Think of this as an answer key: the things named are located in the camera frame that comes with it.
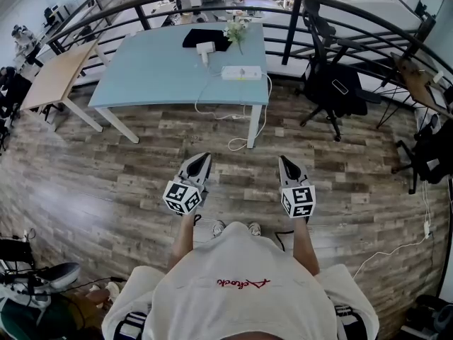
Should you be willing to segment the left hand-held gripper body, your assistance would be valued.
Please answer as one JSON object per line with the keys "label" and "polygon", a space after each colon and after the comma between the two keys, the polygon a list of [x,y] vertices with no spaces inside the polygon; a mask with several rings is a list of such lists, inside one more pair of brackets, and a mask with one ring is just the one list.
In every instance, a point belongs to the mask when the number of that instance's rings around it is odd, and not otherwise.
{"label": "left hand-held gripper body", "polygon": [[208,194],[205,187],[208,178],[209,173],[189,176],[184,170],[179,171],[167,183],[162,196],[168,209],[179,215],[188,215],[197,207],[202,207]]}

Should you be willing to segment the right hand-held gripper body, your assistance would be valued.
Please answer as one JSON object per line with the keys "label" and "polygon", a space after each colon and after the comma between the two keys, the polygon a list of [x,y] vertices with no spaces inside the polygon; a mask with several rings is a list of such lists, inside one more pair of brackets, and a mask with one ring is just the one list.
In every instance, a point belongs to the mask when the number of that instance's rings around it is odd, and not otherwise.
{"label": "right hand-held gripper body", "polygon": [[298,179],[281,177],[281,204],[292,219],[308,219],[316,207],[316,190],[307,175]]}

